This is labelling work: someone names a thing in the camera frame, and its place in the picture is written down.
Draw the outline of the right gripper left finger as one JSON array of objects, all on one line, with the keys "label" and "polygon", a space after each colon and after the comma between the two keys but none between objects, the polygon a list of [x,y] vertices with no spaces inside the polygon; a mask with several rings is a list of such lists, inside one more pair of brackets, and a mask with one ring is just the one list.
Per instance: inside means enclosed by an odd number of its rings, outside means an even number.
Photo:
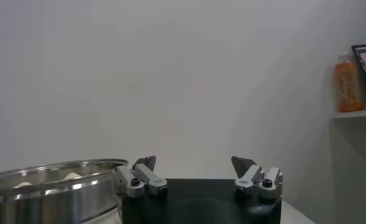
[{"label": "right gripper left finger", "polygon": [[155,155],[139,158],[132,166],[124,159],[111,161],[114,165],[115,192],[118,197],[140,198],[145,195],[145,189],[156,198],[167,197],[167,180],[153,172],[156,165]]}]

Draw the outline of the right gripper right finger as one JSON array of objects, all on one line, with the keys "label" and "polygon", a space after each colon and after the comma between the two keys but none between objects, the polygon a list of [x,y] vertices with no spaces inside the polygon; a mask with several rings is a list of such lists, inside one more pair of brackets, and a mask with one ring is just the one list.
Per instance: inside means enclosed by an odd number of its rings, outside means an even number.
[{"label": "right gripper right finger", "polygon": [[234,181],[235,196],[243,199],[258,194],[264,200],[275,200],[282,196],[283,172],[271,167],[267,172],[252,159],[231,157],[238,178]]}]

